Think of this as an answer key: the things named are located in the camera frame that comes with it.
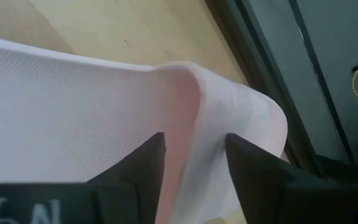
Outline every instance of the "wooden floor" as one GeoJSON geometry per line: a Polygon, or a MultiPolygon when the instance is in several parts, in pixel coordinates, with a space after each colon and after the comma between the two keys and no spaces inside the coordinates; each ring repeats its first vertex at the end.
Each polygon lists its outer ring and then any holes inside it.
{"type": "MultiPolygon", "coordinates": [[[[0,39],[158,65],[198,63],[245,83],[204,0],[0,0],[0,39]]],[[[240,210],[213,223],[245,223],[240,210]]]]}

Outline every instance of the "white fabric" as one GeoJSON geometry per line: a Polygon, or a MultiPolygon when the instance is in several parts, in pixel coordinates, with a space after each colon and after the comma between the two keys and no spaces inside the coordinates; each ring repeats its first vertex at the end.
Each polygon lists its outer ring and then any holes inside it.
{"type": "Polygon", "coordinates": [[[188,62],[129,65],[0,40],[0,182],[84,182],[158,131],[167,154],[157,223],[203,223],[239,207],[224,136],[276,156],[277,104],[188,62]]]}

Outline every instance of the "gray metal panel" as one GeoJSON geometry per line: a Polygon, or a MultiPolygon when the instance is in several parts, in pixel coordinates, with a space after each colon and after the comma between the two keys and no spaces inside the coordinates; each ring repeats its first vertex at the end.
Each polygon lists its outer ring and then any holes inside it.
{"type": "Polygon", "coordinates": [[[358,99],[351,88],[351,68],[358,63],[358,0],[301,0],[298,5],[357,159],[358,99]]]}
{"type": "Polygon", "coordinates": [[[347,161],[288,0],[243,0],[264,37],[317,154],[347,161]]]}

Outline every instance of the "wooden surface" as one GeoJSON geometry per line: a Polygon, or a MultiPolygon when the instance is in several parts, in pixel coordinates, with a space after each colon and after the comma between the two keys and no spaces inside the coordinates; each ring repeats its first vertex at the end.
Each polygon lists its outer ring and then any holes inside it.
{"type": "MultiPolygon", "coordinates": [[[[0,39],[120,62],[198,63],[245,83],[204,0],[0,0],[0,39]]],[[[245,223],[240,210],[213,223],[245,223]]]]}

